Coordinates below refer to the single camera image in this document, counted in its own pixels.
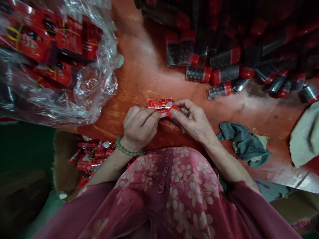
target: green jade bead bracelet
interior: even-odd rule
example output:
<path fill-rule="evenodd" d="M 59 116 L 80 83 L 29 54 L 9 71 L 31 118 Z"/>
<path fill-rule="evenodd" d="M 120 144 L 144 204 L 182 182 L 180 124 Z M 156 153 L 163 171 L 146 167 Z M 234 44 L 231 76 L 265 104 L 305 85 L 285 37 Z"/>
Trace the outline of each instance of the green jade bead bracelet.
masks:
<path fill-rule="evenodd" d="M 128 151 L 128 150 L 125 149 L 125 148 L 121 145 L 121 143 L 120 143 L 120 141 L 121 141 L 122 138 L 123 138 L 123 135 L 120 135 L 120 136 L 117 137 L 117 139 L 116 139 L 116 141 L 115 141 L 116 147 L 117 147 L 122 153 L 124 153 L 124 154 L 126 154 L 126 155 L 129 155 L 129 156 L 137 156 L 137 155 L 141 155 L 141 154 L 144 154 L 144 153 L 145 153 L 145 151 L 142 150 L 142 149 L 140 149 L 140 150 L 137 151 L 137 152 Z"/>

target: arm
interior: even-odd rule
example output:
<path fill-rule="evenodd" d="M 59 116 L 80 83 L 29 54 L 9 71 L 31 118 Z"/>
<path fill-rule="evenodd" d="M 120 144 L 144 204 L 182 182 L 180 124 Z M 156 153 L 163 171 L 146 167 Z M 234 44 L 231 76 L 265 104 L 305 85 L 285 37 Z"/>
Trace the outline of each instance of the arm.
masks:
<path fill-rule="evenodd" d="M 177 101 L 175 105 L 178 105 L 184 114 L 172 109 L 171 113 L 173 117 L 190 136 L 203 144 L 206 152 L 225 182 L 234 185 L 240 181 L 245 181 L 248 185 L 258 189 L 247 170 L 217 139 L 204 110 L 188 99 Z"/>
<path fill-rule="evenodd" d="M 124 120 L 125 135 L 121 139 L 121 145 L 131 152 L 137 152 L 148 145 L 157 132 L 159 117 L 160 113 L 154 109 L 138 106 L 130 108 Z M 116 148 L 85 187 L 117 181 L 132 158 L 133 156 L 126 155 Z"/>

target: white cloth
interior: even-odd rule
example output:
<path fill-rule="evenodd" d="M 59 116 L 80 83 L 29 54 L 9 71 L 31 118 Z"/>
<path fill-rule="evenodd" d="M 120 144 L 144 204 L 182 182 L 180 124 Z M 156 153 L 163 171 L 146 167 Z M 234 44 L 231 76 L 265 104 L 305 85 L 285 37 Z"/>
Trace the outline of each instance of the white cloth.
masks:
<path fill-rule="evenodd" d="M 319 102 L 313 103 L 298 121 L 289 148 L 296 168 L 319 154 Z"/>

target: person's left hand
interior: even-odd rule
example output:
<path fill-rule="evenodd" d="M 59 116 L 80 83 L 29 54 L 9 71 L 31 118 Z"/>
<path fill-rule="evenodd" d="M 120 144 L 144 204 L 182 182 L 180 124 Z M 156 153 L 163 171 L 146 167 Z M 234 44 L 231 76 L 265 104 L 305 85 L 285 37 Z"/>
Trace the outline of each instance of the person's left hand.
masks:
<path fill-rule="evenodd" d="M 124 120 L 124 137 L 121 145 L 136 152 L 149 144 L 157 132 L 160 113 L 154 109 L 131 107 Z"/>

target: orange table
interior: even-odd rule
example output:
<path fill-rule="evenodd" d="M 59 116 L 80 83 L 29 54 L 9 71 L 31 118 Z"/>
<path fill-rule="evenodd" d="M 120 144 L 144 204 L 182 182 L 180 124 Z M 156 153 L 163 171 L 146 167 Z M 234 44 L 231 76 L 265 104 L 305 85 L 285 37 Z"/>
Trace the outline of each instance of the orange table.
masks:
<path fill-rule="evenodd" d="M 143 19 L 133 1 L 113 1 L 112 14 L 117 28 L 118 52 L 124 56 L 123 66 L 115 71 L 118 93 L 103 107 L 95 124 L 70 131 L 115 141 L 123 134 L 123 120 L 130 107 L 147 107 L 147 99 L 153 98 L 172 97 L 174 101 L 189 98 L 205 110 L 215 133 L 220 132 L 220 123 L 232 121 L 269 137 L 267 148 L 273 155 L 264 166 L 251 168 L 241 161 L 252 177 L 319 193 L 319 160 L 313 159 L 296 169 L 289 153 L 289 136 L 307 107 L 300 103 L 297 95 L 275 99 L 262 91 L 262 84 L 252 80 L 240 94 L 209 101 L 206 95 L 211 87 L 209 83 L 186 81 L 185 67 L 166 66 L 164 34 L 168 28 Z M 234 154 L 230 140 L 223 145 Z M 147 149 L 169 146 L 190 146 L 204 152 L 177 125 L 163 119 Z"/>

